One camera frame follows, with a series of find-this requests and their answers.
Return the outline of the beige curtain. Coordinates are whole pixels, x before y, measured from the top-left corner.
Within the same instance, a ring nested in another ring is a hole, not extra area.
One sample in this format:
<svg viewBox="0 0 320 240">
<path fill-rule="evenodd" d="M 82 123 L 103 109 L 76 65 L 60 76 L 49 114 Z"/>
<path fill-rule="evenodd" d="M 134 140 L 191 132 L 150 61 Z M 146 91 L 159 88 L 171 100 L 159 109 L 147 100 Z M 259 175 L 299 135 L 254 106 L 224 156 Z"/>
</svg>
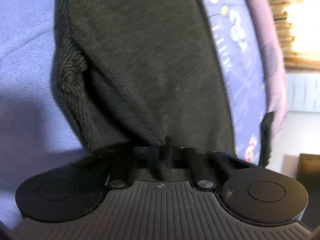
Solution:
<svg viewBox="0 0 320 240">
<path fill-rule="evenodd" d="M 268 0 L 285 68 L 319 72 L 319 0 Z"/>
</svg>

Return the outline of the black knit pants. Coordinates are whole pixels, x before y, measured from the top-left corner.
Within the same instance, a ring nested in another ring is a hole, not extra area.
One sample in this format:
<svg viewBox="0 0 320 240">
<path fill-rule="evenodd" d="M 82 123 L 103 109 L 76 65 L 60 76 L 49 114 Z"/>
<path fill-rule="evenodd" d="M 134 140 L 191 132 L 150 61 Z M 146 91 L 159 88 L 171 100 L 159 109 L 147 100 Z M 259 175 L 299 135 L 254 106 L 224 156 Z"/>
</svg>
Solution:
<svg viewBox="0 0 320 240">
<path fill-rule="evenodd" d="M 55 98 L 91 153 L 189 146 L 233 156 L 201 0 L 55 0 Z"/>
</svg>

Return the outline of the purple floral bed sheet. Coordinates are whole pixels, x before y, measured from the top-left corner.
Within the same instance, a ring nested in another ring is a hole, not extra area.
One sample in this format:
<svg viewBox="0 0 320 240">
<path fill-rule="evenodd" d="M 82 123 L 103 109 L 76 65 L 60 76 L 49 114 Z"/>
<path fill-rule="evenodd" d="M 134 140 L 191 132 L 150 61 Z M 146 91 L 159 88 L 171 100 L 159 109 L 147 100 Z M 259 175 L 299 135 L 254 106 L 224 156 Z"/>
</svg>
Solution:
<svg viewBox="0 0 320 240">
<path fill-rule="evenodd" d="M 257 164 L 263 62 L 245 0 L 204 0 L 231 102 L 236 155 Z M 54 0 L 1 0 L 1 221 L 21 215 L 22 181 L 85 155 L 51 91 Z"/>
</svg>

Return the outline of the dark box on floor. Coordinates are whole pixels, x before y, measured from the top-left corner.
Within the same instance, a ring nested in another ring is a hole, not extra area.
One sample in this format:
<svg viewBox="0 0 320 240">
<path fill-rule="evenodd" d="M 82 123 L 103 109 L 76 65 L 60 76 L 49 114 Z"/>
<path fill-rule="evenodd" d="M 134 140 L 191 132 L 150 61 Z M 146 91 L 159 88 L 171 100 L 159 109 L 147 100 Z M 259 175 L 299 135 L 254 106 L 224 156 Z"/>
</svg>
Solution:
<svg viewBox="0 0 320 240">
<path fill-rule="evenodd" d="M 302 221 L 315 229 L 320 223 L 320 162 L 319 155 L 300 154 L 296 179 L 306 188 L 309 202 Z"/>
</svg>

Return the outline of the white radiator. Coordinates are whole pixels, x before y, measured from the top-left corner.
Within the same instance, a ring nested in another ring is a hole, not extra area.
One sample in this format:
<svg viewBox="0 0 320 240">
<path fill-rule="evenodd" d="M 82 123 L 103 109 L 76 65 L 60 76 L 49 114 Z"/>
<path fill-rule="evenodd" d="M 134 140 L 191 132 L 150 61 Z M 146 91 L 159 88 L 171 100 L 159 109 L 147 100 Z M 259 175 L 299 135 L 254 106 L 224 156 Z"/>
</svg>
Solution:
<svg viewBox="0 0 320 240">
<path fill-rule="evenodd" d="M 289 111 L 319 113 L 319 74 L 286 74 Z"/>
</svg>

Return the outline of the pink floral quilt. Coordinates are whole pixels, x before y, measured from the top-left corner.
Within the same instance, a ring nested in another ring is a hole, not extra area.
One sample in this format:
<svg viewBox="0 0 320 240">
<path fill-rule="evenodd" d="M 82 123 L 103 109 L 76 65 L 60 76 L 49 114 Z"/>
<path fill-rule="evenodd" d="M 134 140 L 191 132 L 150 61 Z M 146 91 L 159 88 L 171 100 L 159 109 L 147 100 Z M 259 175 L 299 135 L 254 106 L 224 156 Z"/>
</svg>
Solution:
<svg viewBox="0 0 320 240">
<path fill-rule="evenodd" d="M 269 164 L 272 148 L 287 116 L 287 84 L 283 52 L 268 0 L 245 0 L 259 43 L 264 70 L 267 113 L 260 125 L 261 150 L 259 166 Z"/>
</svg>

